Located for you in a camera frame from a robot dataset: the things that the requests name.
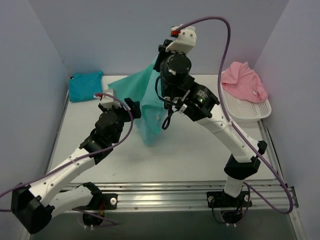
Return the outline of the mint green t-shirt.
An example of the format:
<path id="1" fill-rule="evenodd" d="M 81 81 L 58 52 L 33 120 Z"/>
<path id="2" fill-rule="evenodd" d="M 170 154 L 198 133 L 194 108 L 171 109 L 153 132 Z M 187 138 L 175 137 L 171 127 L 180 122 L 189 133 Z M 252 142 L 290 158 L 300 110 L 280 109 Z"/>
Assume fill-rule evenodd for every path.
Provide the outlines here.
<path id="1" fill-rule="evenodd" d="M 155 85 L 160 75 L 154 70 L 154 59 L 145 69 L 108 84 L 114 96 L 123 101 L 131 98 L 140 102 L 141 118 L 134 121 L 145 145 L 152 145 L 162 132 L 162 124 L 167 115 L 164 103 L 158 98 Z"/>

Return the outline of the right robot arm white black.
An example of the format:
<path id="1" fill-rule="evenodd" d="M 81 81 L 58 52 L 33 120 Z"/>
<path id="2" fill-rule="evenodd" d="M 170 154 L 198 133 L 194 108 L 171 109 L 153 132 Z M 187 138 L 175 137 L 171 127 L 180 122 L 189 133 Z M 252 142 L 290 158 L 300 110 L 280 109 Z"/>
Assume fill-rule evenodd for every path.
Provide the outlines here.
<path id="1" fill-rule="evenodd" d="M 172 43 L 172 40 L 166 39 L 158 46 L 154 65 L 154 70 L 159 73 L 155 92 L 168 111 L 162 128 L 167 129 L 172 114 L 180 112 L 209 130 L 231 152 L 224 167 L 227 180 L 222 200 L 225 205 L 232 207 L 240 201 L 244 180 L 258 172 L 261 162 L 254 150 L 227 122 L 215 94 L 190 76 L 192 64 L 188 57 L 184 53 L 167 49 Z"/>

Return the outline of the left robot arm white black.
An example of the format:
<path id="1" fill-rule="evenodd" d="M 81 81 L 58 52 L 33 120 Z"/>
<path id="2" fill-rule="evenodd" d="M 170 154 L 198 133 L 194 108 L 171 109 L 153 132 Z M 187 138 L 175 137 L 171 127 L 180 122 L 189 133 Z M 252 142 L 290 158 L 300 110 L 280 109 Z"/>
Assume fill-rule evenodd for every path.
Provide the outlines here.
<path id="1" fill-rule="evenodd" d="M 103 202 L 102 191 L 92 182 L 73 190 L 62 189 L 80 174 L 98 165 L 126 138 L 125 123 L 142 116 L 140 102 L 125 98 L 101 100 L 102 111 L 89 136 L 60 165 L 34 182 L 17 186 L 11 195 L 10 210 L 30 234 L 44 229 L 59 214 L 78 207 L 97 209 Z"/>

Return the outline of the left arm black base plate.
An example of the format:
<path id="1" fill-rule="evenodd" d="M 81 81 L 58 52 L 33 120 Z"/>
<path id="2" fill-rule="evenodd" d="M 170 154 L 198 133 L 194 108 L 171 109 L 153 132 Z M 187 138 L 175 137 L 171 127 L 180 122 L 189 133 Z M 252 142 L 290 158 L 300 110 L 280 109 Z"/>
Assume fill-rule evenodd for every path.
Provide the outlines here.
<path id="1" fill-rule="evenodd" d="M 116 193 L 103 193 L 99 197 L 93 197 L 88 205 L 78 206 L 76 209 L 83 211 L 116 210 L 118 195 Z"/>

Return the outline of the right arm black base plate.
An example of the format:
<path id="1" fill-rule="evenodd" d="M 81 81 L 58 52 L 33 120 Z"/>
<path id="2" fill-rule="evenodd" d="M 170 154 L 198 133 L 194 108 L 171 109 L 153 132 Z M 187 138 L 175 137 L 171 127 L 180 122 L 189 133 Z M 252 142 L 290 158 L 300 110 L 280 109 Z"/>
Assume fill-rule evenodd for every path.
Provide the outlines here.
<path id="1" fill-rule="evenodd" d="M 223 190 L 208 191 L 206 197 L 209 208 L 250 208 L 253 205 L 247 190 L 241 191 L 237 197 L 232 197 Z"/>

